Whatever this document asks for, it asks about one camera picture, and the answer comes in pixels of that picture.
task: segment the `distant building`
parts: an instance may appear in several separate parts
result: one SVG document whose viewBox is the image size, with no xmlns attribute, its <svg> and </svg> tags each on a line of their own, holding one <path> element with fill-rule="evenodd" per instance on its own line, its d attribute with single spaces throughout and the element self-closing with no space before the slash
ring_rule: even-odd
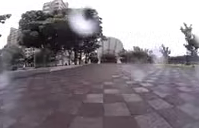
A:
<svg viewBox="0 0 199 128">
<path fill-rule="evenodd" d="M 62 10 L 68 8 L 68 3 L 63 2 L 63 0 L 53 0 L 51 2 L 44 3 L 43 11 L 46 13 L 51 13 L 55 10 Z"/>
<path fill-rule="evenodd" d="M 122 42 L 114 37 L 108 37 L 104 41 L 100 41 L 100 48 L 97 49 L 98 63 L 101 63 L 103 55 L 111 54 L 117 59 L 117 63 L 121 63 L 119 53 L 124 49 Z"/>
<path fill-rule="evenodd" d="M 10 34 L 7 37 L 7 45 L 18 45 L 18 36 L 19 36 L 19 29 L 10 28 Z"/>
</svg>

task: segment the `paved plaza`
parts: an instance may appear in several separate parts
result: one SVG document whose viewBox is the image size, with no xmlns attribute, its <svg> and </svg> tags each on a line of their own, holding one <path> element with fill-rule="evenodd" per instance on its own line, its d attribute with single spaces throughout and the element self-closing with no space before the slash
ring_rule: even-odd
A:
<svg viewBox="0 0 199 128">
<path fill-rule="evenodd" d="M 91 64 L 11 78 L 0 128 L 199 128 L 199 67 Z"/>
</svg>

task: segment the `tree trunk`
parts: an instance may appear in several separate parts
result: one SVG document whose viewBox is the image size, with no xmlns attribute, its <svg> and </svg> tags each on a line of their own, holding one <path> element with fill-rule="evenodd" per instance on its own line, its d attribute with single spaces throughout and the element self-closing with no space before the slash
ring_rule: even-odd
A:
<svg viewBox="0 0 199 128">
<path fill-rule="evenodd" d="M 34 49 L 34 67 L 36 68 L 36 51 Z"/>
<path fill-rule="evenodd" d="M 71 54 L 72 54 L 72 51 L 70 50 L 68 52 L 69 52 L 69 61 L 68 61 L 68 63 L 69 63 L 69 65 L 71 65 Z"/>
<path fill-rule="evenodd" d="M 81 65 L 82 64 L 82 53 L 80 52 L 79 54 L 80 54 L 79 55 L 79 65 Z"/>
<path fill-rule="evenodd" d="M 77 50 L 74 49 L 74 64 L 77 65 L 78 53 Z"/>
<path fill-rule="evenodd" d="M 88 60 L 89 60 L 89 54 L 88 53 L 86 53 L 86 58 L 85 58 L 85 64 L 87 64 L 88 63 Z"/>
<path fill-rule="evenodd" d="M 42 53 L 43 53 L 43 66 L 46 67 L 46 52 L 45 52 L 45 49 L 42 49 Z"/>
</svg>

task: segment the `gray paving tile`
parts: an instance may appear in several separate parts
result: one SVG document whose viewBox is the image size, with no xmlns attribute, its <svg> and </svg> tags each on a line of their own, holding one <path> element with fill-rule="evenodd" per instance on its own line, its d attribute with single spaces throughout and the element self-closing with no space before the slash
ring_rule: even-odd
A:
<svg viewBox="0 0 199 128">
<path fill-rule="evenodd" d="M 87 94 L 86 103 L 103 103 L 103 94 Z"/>
<path fill-rule="evenodd" d="M 119 94 L 119 90 L 118 89 L 105 89 L 104 90 L 105 94 Z"/>
<path fill-rule="evenodd" d="M 136 82 L 135 81 L 126 81 L 126 84 L 132 85 L 132 84 L 136 84 Z"/>
<path fill-rule="evenodd" d="M 193 89 L 191 89 L 189 87 L 178 87 L 178 90 L 180 90 L 182 92 L 192 92 L 192 91 L 194 91 Z"/>
<path fill-rule="evenodd" d="M 148 101 L 148 103 L 156 110 L 172 107 L 172 105 L 170 105 L 169 103 L 167 103 L 166 101 L 162 99 L 150 100 Z"/>
<path fill-rule="evenodd" d="M 138 87 L 138 88 L 134 88 L 136 93 L 145 93 L 145 92 L 149 92 L 149 90 L 147 88 L 143 88 L 143 87 Z"/>
<path fill-rule="evenodd" d="M 178 108 L 161 109 L 159 114 L 167 120 L 173 128 L 182 128 L 195 120 Z"/>
<path fill-rule="evenodd" d="M 76 117 L 70 128 L 103 128 L 103 119 L 101 117 Z"/>
<path fill-rule="evenodd" d="M 161 116 L 157 113 L 149 113 L 135 117 L 140 128 L 172 128 Z"/>
<path fill-rule="evenodd" d="M 139 102 L 142 101 L 142 98 L 137 94 L 122 94 L 126 102 Z"/>
<path fill-rule="evenodd" d="M 143 115 L 154 112 L 153 108 L 146 102 L 127 102 L 127 106 L 132 115 Z"/>
<path fill-rule="evenodd" d="M 190 123 L 184 126 L 183 128 L 199 128 L 199 123 Z"/>
<path fill-rule="evenodd" d="M 78 111 L 78 116 L 83 117 L 102 117 L 103 115 L 104 108 L 100 103 L 84 103 Z"/>
<path fill-rule="evenodd" d="M 139 128 L 135 119 L 127 117 L 104 117 L 104 128 Z"/>
<path fill-rule="evenodd" d="M 151 84 L 151 83 L 141 83 L 141 85 L 143 87 L 152 87 L 153 86 L 153 84 Z"/>
<path fill-rule="evenodd" d="M 124 102 L 120 94 L 104 94 L 104 103 Z"/>
<path fill-rule="evenodd" d="M 130 116 L 125 103 L 104 104 L 105 116 Z"/>
<path fill-rule="evenodd" d="M 199 107 L 186 103 L 179 106 L 179 109 L 181 109 L 183 112 L 187 113 L 194 119 L 199 119 Z"/>
<path fill-rule="evenodd" d="M 113 85 L 113 82 L 104 82 L 104 85 Z"/>
<path fill-rule="evenodd" d="M 153 93 L 158 95 L 161 98 L 165 98 L 166 96 L 170 95 L 169 93 L 162 92 L 162 91 L 153 91 Z"/>
<path fill-rule="evenodd" d="M 178 96 L 186 102 L 194 102 L 196 98 L 188 93 L 179 93 Z"/>
</svg>

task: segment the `pavement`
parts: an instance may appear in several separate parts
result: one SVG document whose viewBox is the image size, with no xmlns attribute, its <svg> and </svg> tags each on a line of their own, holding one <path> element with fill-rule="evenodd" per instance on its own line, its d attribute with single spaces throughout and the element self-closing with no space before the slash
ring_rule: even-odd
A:
<svg viewBox="0 0 199 128">
<path fill-rule="evenodd" d="M 12 79 L 0 128 L 199 128 L 199 67 L 91 64 Z"/>
</svg>

